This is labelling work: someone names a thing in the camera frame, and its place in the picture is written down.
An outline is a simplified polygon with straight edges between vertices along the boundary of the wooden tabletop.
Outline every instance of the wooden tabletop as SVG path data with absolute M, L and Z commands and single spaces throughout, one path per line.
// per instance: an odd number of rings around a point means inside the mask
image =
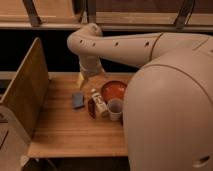
M 96 77 L 82 89 L 85 107 L 72 109 L 72 93 L 77 88 L 77 74 L 52 78 L 37 127 L 29 146 L 32 158 L 127 156 L 123 126 L 97 113 L 93 119 L 87 110 L 90 90 L 110 80 L 128 83 L 131 74 Z

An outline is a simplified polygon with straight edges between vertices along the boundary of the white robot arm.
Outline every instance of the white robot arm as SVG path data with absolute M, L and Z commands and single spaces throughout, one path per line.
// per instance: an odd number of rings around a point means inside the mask
M 124 97 L 124 132 L 132 171 L 213 170 L 213 38 L 155 33 L 102 37 L 89 24 L 71 34 L 83 75 L 99 57 L 142 67 Z

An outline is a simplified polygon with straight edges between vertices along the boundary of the bottle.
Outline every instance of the bottle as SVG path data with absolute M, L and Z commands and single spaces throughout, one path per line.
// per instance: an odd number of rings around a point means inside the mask
M 102 117 L 108 116 L 107 105 L 104 102 L 101 94 L 96 89 L 92 89 L 91 93 L 92 93 L 92 99 L 95 102 L 98 112 L 101 114 Z

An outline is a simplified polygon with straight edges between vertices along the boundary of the paper cup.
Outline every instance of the paper cup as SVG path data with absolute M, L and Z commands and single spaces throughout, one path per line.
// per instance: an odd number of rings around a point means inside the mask
M 121 99 L 111 99 L 107 103 L 110 119 L 119 121 L 123 113 L 123 101 Z

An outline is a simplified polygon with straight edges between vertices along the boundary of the floor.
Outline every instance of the floor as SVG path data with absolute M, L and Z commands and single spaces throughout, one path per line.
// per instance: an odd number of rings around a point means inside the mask
M 129 171 L 127 157 L 110 158 L 69 158 L 55 161 L 58 171 Z M 54 171 L 45 164 L 43 171 Z

